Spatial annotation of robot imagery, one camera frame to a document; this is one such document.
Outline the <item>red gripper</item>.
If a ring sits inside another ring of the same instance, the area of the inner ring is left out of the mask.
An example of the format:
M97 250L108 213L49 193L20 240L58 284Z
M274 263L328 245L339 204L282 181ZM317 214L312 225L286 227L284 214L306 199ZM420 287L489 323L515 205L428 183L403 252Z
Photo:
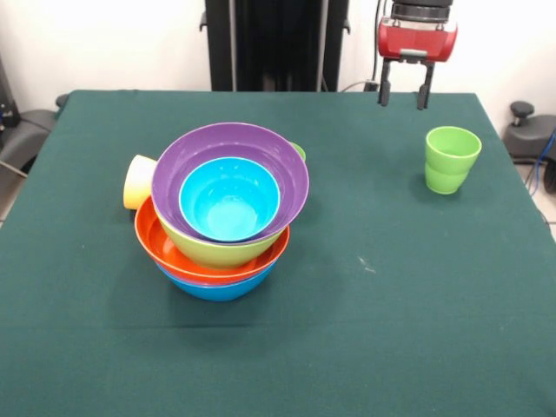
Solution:
M379 23L378 51L382 56L381 82L378 104L389 103L389 81L392 62L422 63L426 68L425 81L417 95L417 109L426 109L435 63L444 63L452 55L458 35L455 21L424 23L383 17Z

